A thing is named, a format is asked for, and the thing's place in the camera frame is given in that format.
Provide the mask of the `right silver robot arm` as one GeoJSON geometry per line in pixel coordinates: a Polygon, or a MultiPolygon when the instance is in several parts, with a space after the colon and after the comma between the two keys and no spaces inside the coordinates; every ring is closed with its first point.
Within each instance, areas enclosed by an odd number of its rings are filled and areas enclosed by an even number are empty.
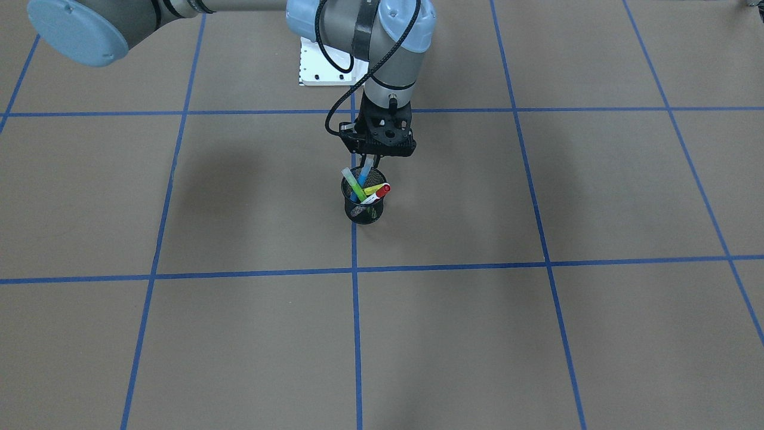
{"type": "Polygon", "coordinates": [[[217,12],[283,11],[292,32],[327,48],[366,73],[333,105],[325,130],[352,154],[409,157],[417,148],[411,99],[432,44],[436,9],[429,1],[30,1],[27,15],[38,35],[60,54],[87,66],[107,66],[169,22],[217,12]]]}

